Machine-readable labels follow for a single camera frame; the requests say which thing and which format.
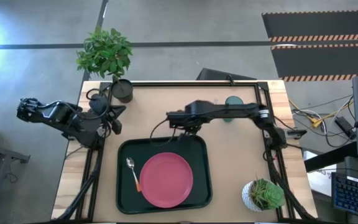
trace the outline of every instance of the spoon handle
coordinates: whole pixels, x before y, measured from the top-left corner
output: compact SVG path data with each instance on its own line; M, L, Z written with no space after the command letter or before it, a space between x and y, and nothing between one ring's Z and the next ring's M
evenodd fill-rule
M135 174L135 171L133 168L132 168L132 173L134 174L134 177L135 177L136 190L138 192L140 192L142 189L140 189L140 184L139 184L139 181L137 181L136 174Z

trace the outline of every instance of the spoon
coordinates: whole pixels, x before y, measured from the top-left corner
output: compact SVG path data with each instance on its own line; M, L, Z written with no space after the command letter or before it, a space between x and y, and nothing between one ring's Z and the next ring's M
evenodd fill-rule
M127 166L132 169L132 173L134 174L134 177L135 177L135 183L136 183L136 190L138 192L141 191L140 189L140 184L139 182L137 181L137 178L136 178L136 174L135 174L135 171L134 171L134 167L135 167L135 162L134 160L131 158L131 157L127 157Z

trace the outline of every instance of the green plant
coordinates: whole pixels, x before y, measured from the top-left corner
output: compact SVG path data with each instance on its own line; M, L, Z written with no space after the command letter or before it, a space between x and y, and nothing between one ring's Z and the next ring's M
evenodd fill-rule
M84 51L77 52L77 70L84 69L102 78L113 74L120 79L125 74L124 68L128 70L131 64L131 43L116 29L108 32L97 27L90 36L84 40Z
M284 191L267 180L257 179L250 190L251 199L262 210L274 209L284 205Z

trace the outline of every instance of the black floor mat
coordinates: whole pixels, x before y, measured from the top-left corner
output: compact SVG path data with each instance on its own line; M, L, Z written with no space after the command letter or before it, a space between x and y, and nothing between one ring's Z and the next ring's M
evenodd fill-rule
M273 46L272 54L278 76L286 82L358 76L358 44Z
M262 14L272 42L358 40L358 11Z

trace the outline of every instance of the pink plastic plate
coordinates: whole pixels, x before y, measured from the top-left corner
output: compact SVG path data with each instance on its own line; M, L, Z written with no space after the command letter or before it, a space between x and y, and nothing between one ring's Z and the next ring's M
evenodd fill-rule
M151 157L140 172L143 196L152 205L172 208L189 196L193 172L181 156L163 152Z

